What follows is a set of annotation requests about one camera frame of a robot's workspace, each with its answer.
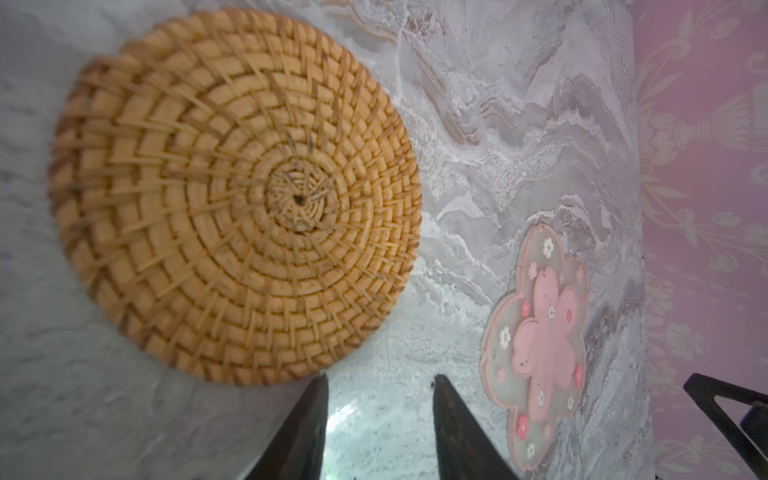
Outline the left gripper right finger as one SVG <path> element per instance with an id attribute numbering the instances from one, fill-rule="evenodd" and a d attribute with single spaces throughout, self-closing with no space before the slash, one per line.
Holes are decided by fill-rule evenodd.
<path id="1" fill-rule="evenodd" d="M 442 480 L 518 480 L 443 374 L 433 381 L 433 416 Z"/>

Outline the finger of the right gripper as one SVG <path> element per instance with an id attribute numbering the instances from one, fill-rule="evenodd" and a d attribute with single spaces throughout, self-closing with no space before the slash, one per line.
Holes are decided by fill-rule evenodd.
<path id="1" fill-rule="evenodd" d="M 767 478 L 767 394 L 692 374 L 684 391 L 757 479 Z"/>

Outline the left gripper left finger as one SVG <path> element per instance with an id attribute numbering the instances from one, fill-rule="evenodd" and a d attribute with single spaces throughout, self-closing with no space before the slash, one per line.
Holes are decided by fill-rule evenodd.
<path id="1" fill-rule="evenodd" d="M 328 420 L 325 374 L 312 379 L 246 480 L 318 480 Z"/>

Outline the pink flower coaster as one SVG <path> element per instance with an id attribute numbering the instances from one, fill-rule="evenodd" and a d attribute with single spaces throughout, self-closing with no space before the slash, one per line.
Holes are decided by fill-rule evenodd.
<path id="1" fill-rule="evenodd" d="M 479 373 L 488 398 L 507 412 L 513 463 L 532 471 L 582 397 L 589 279 L 584 264 L 565 255 L 555 230 L 543 223 L 527 231 L 515 273 L 513 291 L 486 325 Z"/>

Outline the rattan woven round coaster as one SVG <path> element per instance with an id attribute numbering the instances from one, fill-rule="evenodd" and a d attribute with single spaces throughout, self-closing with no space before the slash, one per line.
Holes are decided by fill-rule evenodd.
<path id="1" fill-rule="evenodd" d="M 417 258 L 406 126 L 322 31 L 229 8 L 158 24 L 79 73 L 49 198 L 127 338 L 235 385 L 299 380 L 377 330 Z"/>

